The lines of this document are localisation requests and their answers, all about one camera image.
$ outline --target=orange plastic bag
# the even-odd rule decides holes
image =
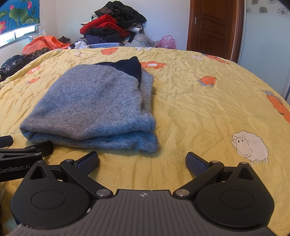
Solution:
[[[34,39],[31,43],[27,44],[22,50],[22,55],[30,55],[36,50],[42,49],[44,47],[47,47],[50,50],[57,48],[67,49],[69,45],[70,44],[64,44],[58,41],[56,37],[53,36],[41,36]]]

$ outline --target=gray sweater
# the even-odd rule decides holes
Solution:
[[[76,66],[50,87],[20,130],[34,143],[155,152],[152,83],[145,70],[139,84],[111,66]]]

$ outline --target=yellow bedspread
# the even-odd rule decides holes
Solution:
[[[114,192],[118,188],[173,191],[192,179],[185,166],[189,151],[225,166],[248,161],[275,201],[269,228],[277,235],[287,235],[290,106],[266,83],[231,61],[156,48],[53,50],[0,83],[0,136],[13,136],[11,148],[31,145],[19,125],[64,72],[79,64],[132,56],[154,75],[152,110],[160,148],[153,154],[96,150],[100,163],[90,177]],[[55,146],[45,161],[59,164],[90,151]],[[9,203],[20,182],[1,183],[4,235],[16,227]]]

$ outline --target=navy blue fabric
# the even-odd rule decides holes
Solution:
[[[102,66],[111,66],[115,69],[122,71],[128,75],[135,77],[138,82],[141,81],[141,64],[137,57],[132,57],[128,60],[120,60],[117,62],[100,62],[95,65],[102,65]]]
[[[100,36],[97,36],[97,35],[86,35],[85,37],[87,39],[87,45],[101,43]]]

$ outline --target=window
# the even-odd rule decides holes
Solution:
[[[36,25],[23,27],[4,33],[0,35],[0,47],[7,45],[12,42],[17,42],[19,40],[25,39],[28,35],[37,33],[38,29]]]

